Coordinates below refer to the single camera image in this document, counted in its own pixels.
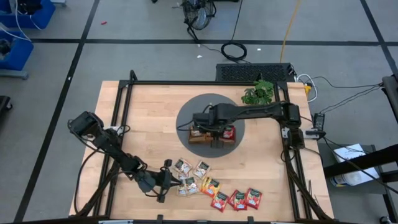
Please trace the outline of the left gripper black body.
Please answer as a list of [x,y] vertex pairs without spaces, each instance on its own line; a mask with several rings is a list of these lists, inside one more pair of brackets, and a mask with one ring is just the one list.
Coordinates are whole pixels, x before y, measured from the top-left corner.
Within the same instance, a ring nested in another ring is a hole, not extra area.
[[140,168],[136,173],[136,182],[139,188],[147,197],[154,197],[159,203],[165,202],[165,196],[171,187],[173,187],[173,177],[170,171],[172,165],[171,159],[166,159],[159,172],[147,170],[148,165],[138,159]]

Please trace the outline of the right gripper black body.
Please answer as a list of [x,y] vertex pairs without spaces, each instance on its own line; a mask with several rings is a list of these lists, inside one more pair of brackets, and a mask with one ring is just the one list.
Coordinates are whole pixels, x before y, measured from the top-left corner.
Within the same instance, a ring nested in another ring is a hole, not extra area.
[[231,114],[234,105],[208,105],[201,113],[193,114],[192,142],[224,148],[234,144],[234,125]]

